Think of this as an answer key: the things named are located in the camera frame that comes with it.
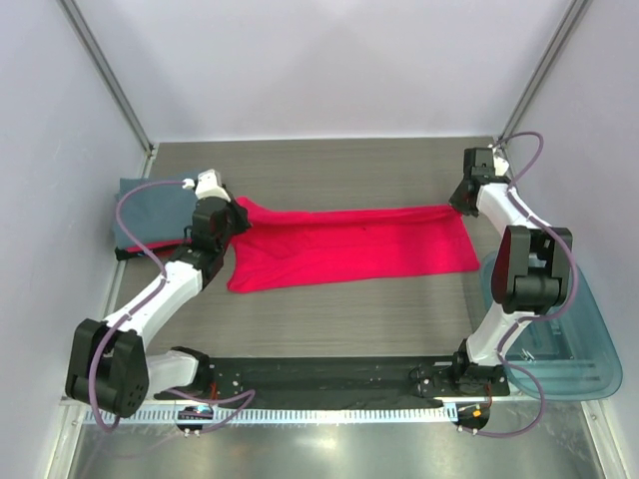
wooden surface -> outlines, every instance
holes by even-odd
[[[489,139],[306,140],[163,144],[151,176],[215,168],[237,196],[275,210],[355,210],[445,204],[461,180],[463,149]],[[480,259],[499,236],[465,219]],[[449,354],[484,309],[478,274],[372,279],[227,292],[233,252],[208,288],[158,333],[150,352],[189,346],[216,356]],[[127,264],[119,304],[157,274]]]

gray cloth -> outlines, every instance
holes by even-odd
[[[160,180],[183,180],[197,178],[202,170],[186,172],[167,178],[153,179],[120,179],[119,200],[133,188]],[[184,228],[191,224],[193,210],[197,198],[193,192],[183,190],[179,186],[148,188],[135,193],[127,199],[122,207],[122,221],[125,226],[142,243],[180,240]],[[126,249],[135,244],[120,229],[115,219],[113,232],[116,236],[116,247]]]

transparent blue plastic panel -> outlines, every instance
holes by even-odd
[[[492,304],[490,277],[496,258],[497,253],[492,252],[481,265],[486,310]],[[557,319],[530,324],[506,355],[510,362],[525,367],[539,379],[550,400],[608,397],[619,389],[623,377],[617,351],[581,269],[579,279],[572,307]],[[519,389],[539,397],[535,385],[525,374],[510,369],[506,372]]]

white wall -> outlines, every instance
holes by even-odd
[[[624,367],[610,400],[629,469],[639,475],[639,3],[592,2],[519,130],[546,137],[522,183],[526,200],[570,227],[575,251]],[[513,142],[521,168],[533,140]]]
[[[5,2],[0,31],[0,477],[41,478],[73,331],[113,273],[113,194],[143,152],[56,2]]]
[[[79,0],[151,138],[501,131],[569,0]]]

red cloth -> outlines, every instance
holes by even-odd
[[[232,240],[230,291],[479,268],[460,214],[449,206],[306,213],[238,203],[253,227]]]

